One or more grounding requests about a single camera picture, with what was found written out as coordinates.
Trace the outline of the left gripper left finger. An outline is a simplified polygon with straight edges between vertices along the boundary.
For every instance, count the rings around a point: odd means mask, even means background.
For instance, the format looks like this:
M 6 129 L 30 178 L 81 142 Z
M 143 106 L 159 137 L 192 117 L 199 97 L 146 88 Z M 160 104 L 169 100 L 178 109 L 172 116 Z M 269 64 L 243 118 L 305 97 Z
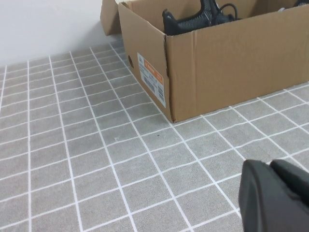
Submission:
M 305 205 L 270 167 L 248 159 L 242 166 L 239 208 L 245 232 L 307 232 Z

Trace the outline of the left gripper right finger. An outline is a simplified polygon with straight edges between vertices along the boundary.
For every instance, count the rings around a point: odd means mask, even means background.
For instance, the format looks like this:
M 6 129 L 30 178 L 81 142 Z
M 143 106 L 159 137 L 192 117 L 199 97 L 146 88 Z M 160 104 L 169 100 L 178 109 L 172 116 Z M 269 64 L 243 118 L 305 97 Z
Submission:
M 270 167 L 305 205 L 309 204 L 309 173 L 283 159 L 273 160 Z

